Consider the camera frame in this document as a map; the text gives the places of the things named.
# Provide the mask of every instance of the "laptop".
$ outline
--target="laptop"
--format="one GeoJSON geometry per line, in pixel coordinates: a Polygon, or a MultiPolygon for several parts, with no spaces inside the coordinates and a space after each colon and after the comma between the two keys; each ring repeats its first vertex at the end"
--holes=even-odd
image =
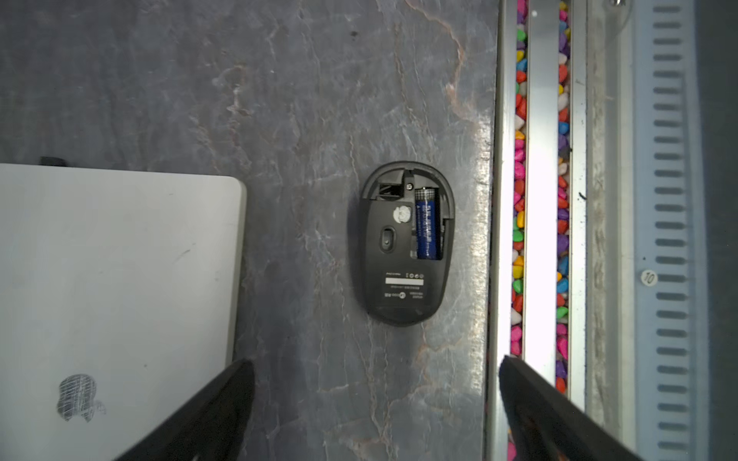
{"type": "Polygon", "coordinates": [[[109,460],[232,359],[246,189],[0,164],[0,459],[109,460]]]}

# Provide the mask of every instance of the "apple logo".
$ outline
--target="apple logo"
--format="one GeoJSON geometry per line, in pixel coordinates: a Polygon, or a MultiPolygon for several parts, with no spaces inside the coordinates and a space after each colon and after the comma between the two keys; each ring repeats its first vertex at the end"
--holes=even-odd
{"type": "Polygon", "coordinates": [[[89,422],[95,410],[105,414],[105,406],[94,399],[97,385],[90,375],[72,375],[59,384],[59,402],[56,411],[65,421],[80,415],[89,422]]]}

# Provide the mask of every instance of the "black computer mouse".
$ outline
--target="black computer mouse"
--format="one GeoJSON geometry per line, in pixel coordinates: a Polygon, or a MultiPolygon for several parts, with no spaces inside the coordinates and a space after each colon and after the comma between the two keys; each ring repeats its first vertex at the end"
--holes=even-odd
{"type": "Polygon", "coordinates": [[[454,238],[454,196],[435,168],[394,162],[377,168],[359,205],[364,303],[383,322],[407,326],[441,306],[454,238]]]}

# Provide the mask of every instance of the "gray marble surface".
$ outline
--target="gray marble surface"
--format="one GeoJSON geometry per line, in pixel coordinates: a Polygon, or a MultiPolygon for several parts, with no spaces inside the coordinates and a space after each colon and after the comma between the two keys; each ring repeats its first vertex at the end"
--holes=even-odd
{"type": "Polygon", "coordinates": [[[0,162],[246,184],[244,459],[479,460],[497,6],[4,1],[0,162]],[[359,186],[400,159],[457,203],[444,303],[409,328],[369,319],[352,276],[359,186]]]}

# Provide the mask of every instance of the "aa battery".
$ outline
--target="aa battery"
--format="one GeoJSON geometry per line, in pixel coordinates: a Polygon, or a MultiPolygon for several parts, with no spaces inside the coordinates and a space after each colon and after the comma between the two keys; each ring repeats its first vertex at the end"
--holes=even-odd
{"type": "Polygon", "coordinates": [[[415,189],[415,233],[418,238],[418,259],[440,259],[438,200],[435,189],[415,189]]]}

